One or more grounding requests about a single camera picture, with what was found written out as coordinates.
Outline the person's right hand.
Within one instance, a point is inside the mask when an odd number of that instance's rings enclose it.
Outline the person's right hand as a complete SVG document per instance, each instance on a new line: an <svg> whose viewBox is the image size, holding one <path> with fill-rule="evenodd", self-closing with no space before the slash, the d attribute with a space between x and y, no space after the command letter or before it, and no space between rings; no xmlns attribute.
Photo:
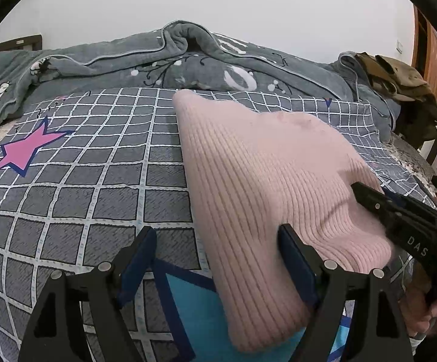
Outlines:
<svg viewBox="0 0 437 362"><path fill-rule="evenodd" d="M426 302L429 291L429 278L424 273L417 272L400 299L399 307L411 338L419 334L437 334L437 301L430 305Z"/></svg>

